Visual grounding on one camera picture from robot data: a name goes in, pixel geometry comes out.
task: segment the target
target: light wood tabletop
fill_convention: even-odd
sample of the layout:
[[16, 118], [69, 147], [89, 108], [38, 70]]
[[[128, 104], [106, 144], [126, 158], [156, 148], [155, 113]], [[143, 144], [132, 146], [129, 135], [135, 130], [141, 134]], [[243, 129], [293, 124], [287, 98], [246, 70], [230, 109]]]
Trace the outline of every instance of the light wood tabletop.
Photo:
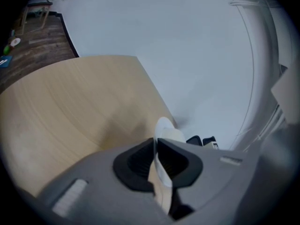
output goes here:
[[0, 95], [2, 159], [33, 195], [95, 151], [152, 137], [173, 118], [136, 57], [61, 61], [15, 82]]

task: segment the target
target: floor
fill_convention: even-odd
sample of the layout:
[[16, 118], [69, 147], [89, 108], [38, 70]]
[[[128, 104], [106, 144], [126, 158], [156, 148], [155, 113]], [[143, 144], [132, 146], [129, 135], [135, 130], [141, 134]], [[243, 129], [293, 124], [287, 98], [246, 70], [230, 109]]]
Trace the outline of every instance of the floor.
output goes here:
[[39, 18], [27, 18], [24, 34], [9, 55], [13, 59], [7, 68], [0, 68], [0, 93], [27, 74], [62, 60], [74, 58], [61, 20], [49, 16], [42, 30]]

